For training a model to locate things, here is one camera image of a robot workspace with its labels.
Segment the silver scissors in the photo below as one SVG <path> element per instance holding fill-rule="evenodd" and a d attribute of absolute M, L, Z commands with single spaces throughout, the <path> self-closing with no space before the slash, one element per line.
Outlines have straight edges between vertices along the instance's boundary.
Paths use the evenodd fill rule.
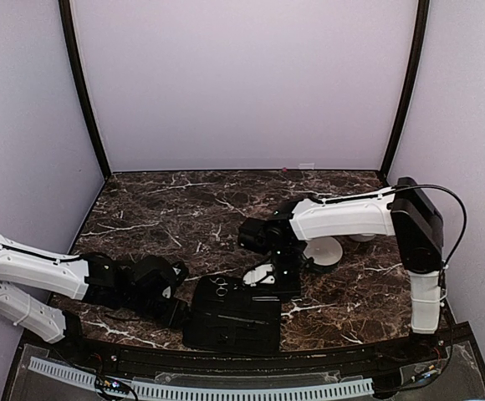
<path fill-rule="evenodd" d="M 240 291 L 243 288 L 242 283 L 233 277 L 213 277 L 210 282 L 214 287 L 214 292 L 218 297 L 225 297 L 233 292 Z"/>

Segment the black zippered tool case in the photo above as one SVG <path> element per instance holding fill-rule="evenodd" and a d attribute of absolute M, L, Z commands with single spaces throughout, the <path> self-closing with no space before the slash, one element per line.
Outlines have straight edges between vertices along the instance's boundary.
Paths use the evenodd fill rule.
<path fill-rule="evenodd" d="M 242 355 L 271 356 L 279 352 L 282 304 L 276 297 L 258 297 L 243 285 L 237 292 L 218 297 L 207 275 L 197 283 L 191 300 L 191 315 L 182 329 L 187 348 Z M 240 326 L 252 330 L 250 339 L 240 343 L 218 344 L 214 327 Z"/>

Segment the black hair clip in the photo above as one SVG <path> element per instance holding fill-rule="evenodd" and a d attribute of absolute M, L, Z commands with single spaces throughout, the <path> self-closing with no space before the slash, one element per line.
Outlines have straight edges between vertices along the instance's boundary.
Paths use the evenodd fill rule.
<path fill-rule="evenodd" d="M 216 342 L 218 344 L 236 344 L 250 339 L 251 329 L 240 326 L 214 327 Z"/>

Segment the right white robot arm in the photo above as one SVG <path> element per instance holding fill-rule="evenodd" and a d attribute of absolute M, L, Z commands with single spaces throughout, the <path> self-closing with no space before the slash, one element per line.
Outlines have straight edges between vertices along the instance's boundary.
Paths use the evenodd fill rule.
<path fill-rule="evenodd" d="M 265 220 L 248 217 L 238 228 L 238 244 L 267 260 L 248 269 L 242 281 L 289 299 L 299 293 L 303 269 L 325 273 L 337 267 L 343 256 L 339 237 L 367 242 L 393 236 L 411 284 L 414 334 L 402 343 L 401 354 L 418 363 L 434 348 L 452 258 L 443 252 L 443 218 L 426 194 L 430 189 L 447 191 L 401 177 L 394 186 L 364 194 L 289 200 Z"/>

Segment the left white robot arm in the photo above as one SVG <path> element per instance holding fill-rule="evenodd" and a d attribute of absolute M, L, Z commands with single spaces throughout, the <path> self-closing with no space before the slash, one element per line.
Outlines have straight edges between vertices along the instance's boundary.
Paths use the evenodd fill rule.
<path fill-rule="evenodd" d="M 0 315 L 46 343 L 59 343 L 75 364 L 93 357 L 92 344 L 82 338 L 79 317 L 40 302 L 24 287 L 111 310 L 128 309 L 145 320 L 179 329 L 189 317 L 189 307 L 176 298 L 176 289 L 187 275 L 183 262 L 170 263 L 160 256 L 132 262 L 96 251 L 63 255 L 0 234 Z"/>

